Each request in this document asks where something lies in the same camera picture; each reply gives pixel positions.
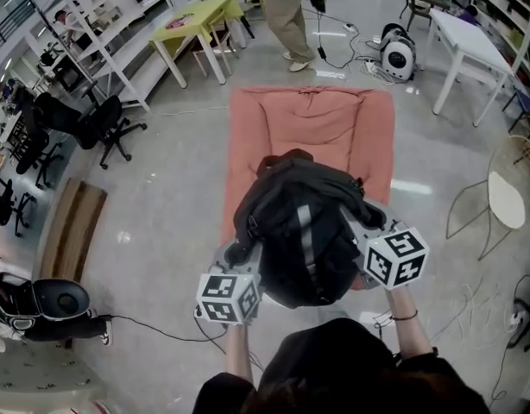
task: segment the pink cushion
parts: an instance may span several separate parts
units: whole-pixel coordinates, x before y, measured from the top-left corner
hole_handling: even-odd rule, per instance
[[[388,203],[394,104],[389,93],[340,87],[252,87],[230,97],[230,146],[222,241],[264,156],[301,148],[364,181],[365,196]]]

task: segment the green tabletop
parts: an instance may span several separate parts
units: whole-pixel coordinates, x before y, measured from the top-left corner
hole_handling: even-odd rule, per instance
[[[186,14],[193,14],[187,24],[178,28],[167,29],[166,26],[154,32],[150,41],[162,41],[171,56],[179,48],[183,39],[188,35],[202,34],[205,40],[211,41],[209,21],[211,21],[220,10],[225,13],[225,18],[240,18],[244,15],[237,0],[204,0],[202,2],[192,2],[186,7],[178,10],[171,18],[180,18]]]

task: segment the white floor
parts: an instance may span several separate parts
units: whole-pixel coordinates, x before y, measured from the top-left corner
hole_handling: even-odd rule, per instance
[[[327,15],[354,23],[364,40],[379,35],[386,23],[398,22],[404,4],[405,0],[326,0]],[[306,17],[308,40],[317,47],[316,16],[307,12]],[[501,113],[507,98],[498,98],[475,129],[472,120],[482,111],[488,91],[474,81],[463,78],[455,84],[441,114],[435,116],[432,107],[444,82],[442,74],[419,72],[414,81],[385,86],[360,73],[356,61],[338,70],[320,59],[314,69],[288,73],[283,49],[264,22],[253,21],[252,28],[256,38],[249,40],[240,60],[229,57],[234,74],[226,85],[220,86],[212,75],[204,78],[188,54],[180,62],[188,81],[185,90],[168,74],[149,99],[152,115],[127,111],[131,118],[148,122],[147,131],[125,140],[133,155],[130,163],[114,153],[110,169],[104,171],[98,167],[98,152],[79,150],[74,155],[67,173],[109,192],[83,278],[97,309],[133,317],[176,336],[201,337],[192,320],[194,294],[218,245],[233,88],[341,85],[386,90],[393,95],[396,112],[391,204],[432,249],[424,278],[411,287],[420,318],[441,355],[490,400],[509,338],[504,314],[511,311],[516,282],[530,273],[530,226],[478,263],[487,218],[450,241],[445,240],[445,224],[458,192],[487,176],[490,153],[506,136],[510,122]],[[419,18],[409,33],[417,42],[419,61],[427,28],[427,20]],[[341,23],[324,18],[321,31],[328,60],[344,63],[351,50]],[[448,62],[442,46],[435,43],[435,60]],[[374,53],[359,47],[362,53]],[[476,193],[464,198],[452,225],[480,210],[485,197],[482,188]],[[454,319],[476,289],[473,303]],[[529,281],[519,293],[530,296]],[[382,313],[388,308],[378,289],[349,292],[341,305],[356,319],[362,311]],[[251,350],[266,364],[285,335],[314,323],[313,310],[262,304],[250,330]],[[391,329],[384,335],[396,349]],[[75,348],[108,382],[124,412],[190,412],[200,386],[224,365],[224,357],[210,343],[178,342],[117,319],[113,346],[90,340],[76,342]],[[254,371],[258,380],[260,374]],[[499,385],[508,394],[495,402],[494,411],[515,412],[529,373],[530,353],[521,348],[509,351]]]

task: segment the bracelet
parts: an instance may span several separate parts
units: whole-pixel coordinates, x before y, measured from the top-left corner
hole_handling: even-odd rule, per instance
[[[410,321],[411,319],[415,319],[418,314],[419,314],[419,311],[415,310],[414,314],[412,316],[410,316],[410,317],[393,317],[392,316],[392,319],[395,320],[396,322]]]

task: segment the beige pants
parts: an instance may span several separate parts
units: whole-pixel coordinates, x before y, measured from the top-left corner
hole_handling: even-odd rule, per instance
[[[301,0],[265,0],[265,18],[295,61],[306,63],[313,59],[315,55],[307,46]]]

